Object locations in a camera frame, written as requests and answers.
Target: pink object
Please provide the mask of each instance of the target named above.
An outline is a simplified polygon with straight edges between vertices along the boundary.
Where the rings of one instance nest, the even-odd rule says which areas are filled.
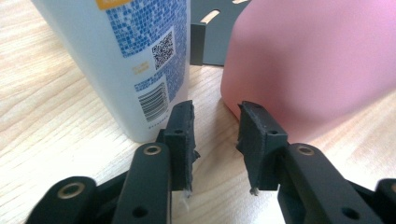
[[[253,0],[237,19],[221,94],[263,105],[307,141],[396,88],[396,1]]]

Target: bottle label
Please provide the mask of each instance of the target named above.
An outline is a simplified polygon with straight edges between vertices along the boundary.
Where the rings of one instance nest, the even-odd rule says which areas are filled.
[[[134,88],[148,126],[165,120],[184,82],[187,1],[134,0],[106,10],[123,58],[136,57]]]

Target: wooden table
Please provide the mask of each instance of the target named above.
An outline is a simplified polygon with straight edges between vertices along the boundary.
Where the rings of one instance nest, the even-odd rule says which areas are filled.
[[[0,223],[23,222],[56,182],[97,184],[126,171],[129,140],[30,1],[0,3]],[[174,223],[282,223],[275,192],[250,196],[238,122],[221,101],[222,68],[192,66],[193,195],[173,196]],[[310,144],[366,188],[396,177],[396,91]]]

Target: plastic bottle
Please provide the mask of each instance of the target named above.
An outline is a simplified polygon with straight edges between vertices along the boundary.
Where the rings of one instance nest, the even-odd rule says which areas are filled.
[[[125,133],[154,139],[187,100],[190,0],[33,3]]]
[[[221,81],[239,117],[263,105],[307,141],[396,88],[396,2],[251,1],[237,19]]]

